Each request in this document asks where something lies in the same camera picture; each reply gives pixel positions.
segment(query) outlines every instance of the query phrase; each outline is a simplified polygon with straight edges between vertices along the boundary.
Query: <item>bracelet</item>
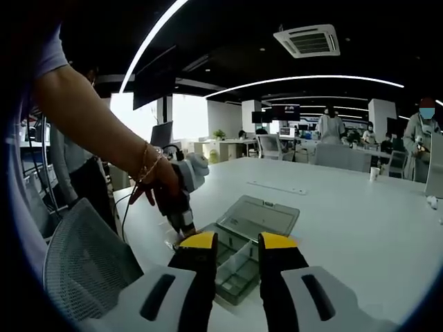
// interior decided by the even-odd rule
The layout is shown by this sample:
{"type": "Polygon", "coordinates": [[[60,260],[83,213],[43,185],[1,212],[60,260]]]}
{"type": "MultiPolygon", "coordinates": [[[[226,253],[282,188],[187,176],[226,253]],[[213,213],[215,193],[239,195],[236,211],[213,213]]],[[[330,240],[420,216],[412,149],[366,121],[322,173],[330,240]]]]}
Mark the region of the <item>bracelet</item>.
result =
{"type": "Polygon", "coordinates": [[[145,151],[143,152],[142,167],[141,167],[141,169],[138,173],[138,176],[137,176],[137,180],[136,180],[137,183],[140,183],[141,181],[145,180],[147,178],[147,176],[150,175],[151,172],[154,170],[154,168],[157,166],[159,161],[161,159],[163,159],[162,155],[158,155],[154,164],[151,166],[151,168],[148,169],[145,164],[147,150],[148,150],[148,143],[145,142],[145,151]]]}

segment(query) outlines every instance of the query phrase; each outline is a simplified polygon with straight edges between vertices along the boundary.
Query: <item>hand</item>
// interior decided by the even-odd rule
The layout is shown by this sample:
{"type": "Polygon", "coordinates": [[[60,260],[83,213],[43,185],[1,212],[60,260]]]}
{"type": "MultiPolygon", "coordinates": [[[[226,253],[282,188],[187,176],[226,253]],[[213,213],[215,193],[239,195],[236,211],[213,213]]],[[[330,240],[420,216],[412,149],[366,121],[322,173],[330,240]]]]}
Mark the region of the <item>hand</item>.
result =
{"type": "MultiPolygon", "coordinates": [[[[159,155],[154,150],[154,148],[149,150],[149,158],[147,161],[147,168],[151,169],[152,165],[157,161],[159,155]]],[[[129,204],[135,203],[135,201],[144,192],[146,194],[147,200],[152,206],[155,206],[155,200],[152,195],[152,190],[154,190],[154,195],[159,188],[166,188],[167,192],[171,197],[177,196],[179,194],[179,178],[172,168],[171,163],[164,157],[162,157],[158,163],[154,166],[154,169],[150,172],[146,178],[143,179],[140,185],[137,185],[136,191],[131,196],[129,204]]]]}

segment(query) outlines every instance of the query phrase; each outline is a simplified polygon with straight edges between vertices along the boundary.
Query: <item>air conditioner vent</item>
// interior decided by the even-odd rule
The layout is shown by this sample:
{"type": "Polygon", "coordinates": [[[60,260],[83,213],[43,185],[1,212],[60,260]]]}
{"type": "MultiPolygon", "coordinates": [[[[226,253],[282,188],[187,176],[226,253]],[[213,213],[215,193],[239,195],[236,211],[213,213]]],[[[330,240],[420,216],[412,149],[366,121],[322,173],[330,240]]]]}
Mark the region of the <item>air conditioner vent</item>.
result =
{"type": "Polygon", "coordinates": [[[330,24],[286,30],[274,37],[295,58],[340,55],[335,29],[330,24]]]}

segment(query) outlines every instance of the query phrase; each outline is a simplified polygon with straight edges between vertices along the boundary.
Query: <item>potted plant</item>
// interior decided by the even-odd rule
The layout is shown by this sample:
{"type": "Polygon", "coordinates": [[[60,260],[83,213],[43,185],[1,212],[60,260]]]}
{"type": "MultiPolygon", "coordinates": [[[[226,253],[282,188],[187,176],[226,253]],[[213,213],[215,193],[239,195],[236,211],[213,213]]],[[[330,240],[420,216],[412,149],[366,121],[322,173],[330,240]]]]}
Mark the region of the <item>potted plant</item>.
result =
{"type": "Polygon", "coordinates": [[[226,134],[221,129],[219,129],[214,131],[213,136],[216,140],[223,140],[226,137],[226,134]]]}

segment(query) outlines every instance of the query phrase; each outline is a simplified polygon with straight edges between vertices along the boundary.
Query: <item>lab coat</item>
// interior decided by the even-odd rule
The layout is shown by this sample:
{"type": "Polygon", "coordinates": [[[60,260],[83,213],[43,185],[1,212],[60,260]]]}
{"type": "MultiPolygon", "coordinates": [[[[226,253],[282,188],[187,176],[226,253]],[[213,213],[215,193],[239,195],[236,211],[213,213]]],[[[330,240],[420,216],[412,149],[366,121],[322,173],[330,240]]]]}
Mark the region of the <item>lab coat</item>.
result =
{"type": "Polygon", "coordinates": [[[375,132],[369,132],[369,130],[365,130],[363,133],[363,141],[369,143],[369,144],[375,144],[375,132]]]}
{"type": "MultiPolygon", "coordinates": [[[[434,126],[437,134],[441,134],[437,121],[432,119],[431,126],[434,126]]],[[[408,126],[404,131],[403,144],[408,153],[406,160],[406,166],[404,168],[404,178],[426,183],[429,170],[429,158],[430,154],[423,152],[420,158],[415,158],[413,153],[418,150],[416,137],[421,136],[423,138],[423,146],[431,150],[431,136],[427,136],[422,131],[422,123],[420,121],[420,115],[418,113],[410,117],[408,126]]]]}
{"type": "Polygon", "coordinates": [[[317,130],[321,135],[322,143],[341,144],[340,135],[345,133],[345,125],[338,116],[331,118],[329,115],[323,114],[318,119],[317,130]]]}

